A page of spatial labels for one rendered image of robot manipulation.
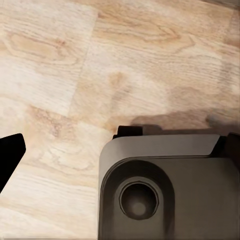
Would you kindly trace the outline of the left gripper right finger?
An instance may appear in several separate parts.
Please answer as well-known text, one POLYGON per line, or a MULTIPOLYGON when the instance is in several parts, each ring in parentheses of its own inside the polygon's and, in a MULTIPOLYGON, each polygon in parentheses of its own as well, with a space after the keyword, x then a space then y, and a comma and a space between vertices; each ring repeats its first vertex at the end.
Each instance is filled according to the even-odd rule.
POLYGON ((240 135, 229 133, 227 135, 224 151, 240 173, 240 135))

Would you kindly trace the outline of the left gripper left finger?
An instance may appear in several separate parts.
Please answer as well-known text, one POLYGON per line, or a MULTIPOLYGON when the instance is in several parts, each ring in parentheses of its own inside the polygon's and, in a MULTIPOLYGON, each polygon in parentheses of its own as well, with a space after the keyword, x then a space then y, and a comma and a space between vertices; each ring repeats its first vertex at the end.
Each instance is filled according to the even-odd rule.
POLYGON ((22 133, 0 138, 0 193, 26 153, 22 133))

